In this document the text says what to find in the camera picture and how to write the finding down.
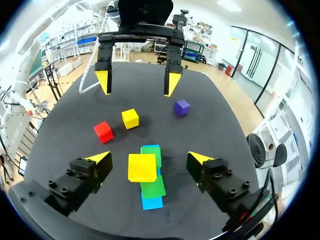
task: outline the yellow cube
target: yellow cube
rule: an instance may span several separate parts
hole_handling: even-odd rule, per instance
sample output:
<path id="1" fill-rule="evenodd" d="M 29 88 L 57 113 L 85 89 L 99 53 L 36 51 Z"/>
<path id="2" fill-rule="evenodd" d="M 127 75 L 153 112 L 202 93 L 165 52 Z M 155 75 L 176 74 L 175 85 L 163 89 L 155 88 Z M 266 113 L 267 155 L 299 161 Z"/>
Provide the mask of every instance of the yellow cube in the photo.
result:
<path id="1" fill-rule="evenodd" d="M 122 121 L 126 129 L 139 126 L 139 116 L 134 108 L 121 113 Z"/>
<path id="2" fill-rule="evenodd" d="M 156 155 L 129 154 L 128 179 L 133 183 L 153 183 L 156 181 Z"/>

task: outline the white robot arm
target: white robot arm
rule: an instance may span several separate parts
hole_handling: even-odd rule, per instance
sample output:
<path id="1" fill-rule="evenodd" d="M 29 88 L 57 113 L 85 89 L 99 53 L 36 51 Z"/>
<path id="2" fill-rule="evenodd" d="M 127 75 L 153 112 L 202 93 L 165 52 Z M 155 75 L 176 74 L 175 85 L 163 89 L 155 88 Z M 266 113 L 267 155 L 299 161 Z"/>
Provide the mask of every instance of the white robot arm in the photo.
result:
<path id="1" fill-rule="evenodd" d="M 90 2 L 104 6 L 104 10 L 100 10 Z M 10 175 L 13 173 L 12 163 L 18 146 L 35 113 L 34 106 L 26 99 L 26 89 L 32 64 L 40 50 L 39 37 L 69 7 L 77 6 L 82 10 L 92 10 L 101 14 L 109 2 L 108 0 L 61 0 L 42 15 L 18 42 L 14 57 L 11 58 L 12 67 L 8 69 L 8 73 L 3 78 L 3 81 L 11 80 L 12 82 L 4 98 L 8 105 L 5 106 L 3 102 L 0 102 L 0 155 L 3 156 L 4 165 Z"/>

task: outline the screw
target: screw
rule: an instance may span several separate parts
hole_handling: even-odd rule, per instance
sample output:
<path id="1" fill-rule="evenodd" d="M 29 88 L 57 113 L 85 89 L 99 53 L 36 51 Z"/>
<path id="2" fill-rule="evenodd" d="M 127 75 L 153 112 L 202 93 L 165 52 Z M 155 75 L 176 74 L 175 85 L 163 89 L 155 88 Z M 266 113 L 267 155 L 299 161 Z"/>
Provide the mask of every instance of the screw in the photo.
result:
<path id="1" fill-rule="evenodd" d="M 214 178 L 215 178 L 216 180 L 218 180 L 219 178 L 221 178 L 221 174 L 220 174 L 220 173 L 216 173 L 216 174 L 214 175 Z"/>
<path id="2" fill-rule="evenodd" d="M 82 173 L 78 173 L 78 179 L 83 180 L 85 179 L 85 176 Z"/>
<path id="3" fill-rule="evenodd" d="M 232 175 L 232 170 L 229 169 L 229 170 L 226 172 L 226 174 L 227 174 L 228 176 L 231 176 L 231 175 Z"/>
<path id="4" fill-rule="evenodd" d="M 235 188 L 231 188 L 229 190 L 229 197 L 234 197 L 237 193 L 237 190 Z"/>
<path id="5" fill-rule="evenodd" d="M 245 181 L 245 182 L 242 184 L 242 187 L 243 187 L 244 189 L 249 188 L 249 186 L 250 186 L 250 182 L 249 182 L 249 181 Z"/>
<path id="6" fill-rule="evenodd" d="M 66 188 L 66 187 L 63 187 L 63 188 L 61 189 L 61 192 L 62 192 L 62 194 L 67 195 L 67 194 L 69 193 L 69 189 Z"/>
<path id="7" fill-rule="evenodd" d="M 71 169 L 67 169 L 67 170 L 66 170 L 66 174 L 67 174 L 68 176 L 71 176 L 71 175 L 73 174 L 73 172 L 72 172 Z"/>
<path id="8" fill-rule="evenodd" d="M 49 180 L 48 183 L 49 183 L 49 187 L 52 188 L 52 189 L 54 189 L 57 186 L 56 183 L 54 181 L 52 181 L 52 180 Z"/>

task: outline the wooden floor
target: wooden floor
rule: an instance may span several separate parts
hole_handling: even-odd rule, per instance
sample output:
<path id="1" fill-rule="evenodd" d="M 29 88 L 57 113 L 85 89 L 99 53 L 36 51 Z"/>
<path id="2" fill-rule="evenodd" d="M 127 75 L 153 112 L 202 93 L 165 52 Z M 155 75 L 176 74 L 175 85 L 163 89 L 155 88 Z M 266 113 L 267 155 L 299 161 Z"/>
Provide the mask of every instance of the wooden floor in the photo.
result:
<path id="1" fill-rule="evenodd" d="M 79 78 L 90 58 L 90 54 L 81 55 L 82 64 L 73 70 L 68 76 L 63 76 L 59 78 L 60 82 L 60 90 L 65 93 L 68 88 Z M 157 54 L 154 52 L 131 52 L 130 53 L 130 61 L 131 62 L 139 62 L 139 63 L 151 63 L 157 64 Z M 64 62 L 60 62 L 57 64 L 57 67 L 63 65 Z M 234 112 L 236 118 L 238 119 L 243 133 L 245 136 L 250 134 L 258 124 L 263 120 L 261 114 L 248 97 L 248 95 L 242 90 L 242 88 L 229 76 L 227 76 L 224 71 L 218 70 L 215 66 L 210 66 L 203 63 L 193 63 L 190 61 L 182 61 L 182 66 L 188 66 L 189 70 L 205 73 L 212 80 L 212 82 L 216 85 L 219 91 L 222 93 L 228 104 L 230 105 L 232 111 Z M 35 90 L 35 93 L 38 95 L 38 98 L 41 102 L 48 101 L 48 108 L 52 109 L 54 105 L 57 103 L 55 100 L 51 89 L 46 83 L 41 84 L 38 89 Z M 35 99 L 32 93 L 30 92 L 27 95 L 29 99 Z M 37 119 L 33 119 L 33 123 L 37 125 Z"/>

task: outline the red cube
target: red cube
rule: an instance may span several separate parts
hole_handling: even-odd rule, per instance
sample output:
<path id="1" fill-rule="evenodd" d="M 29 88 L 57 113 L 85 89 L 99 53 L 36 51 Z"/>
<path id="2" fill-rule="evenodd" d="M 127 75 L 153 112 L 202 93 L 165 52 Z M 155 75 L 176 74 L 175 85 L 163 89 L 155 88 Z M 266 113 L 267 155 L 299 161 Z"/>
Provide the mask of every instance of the red cube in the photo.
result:
<path id="1" fill-rule="evenodd" d="M 106 121 L 99 123 L 93 129 L 102 144 L 114 138 L 114 134 Z"/>

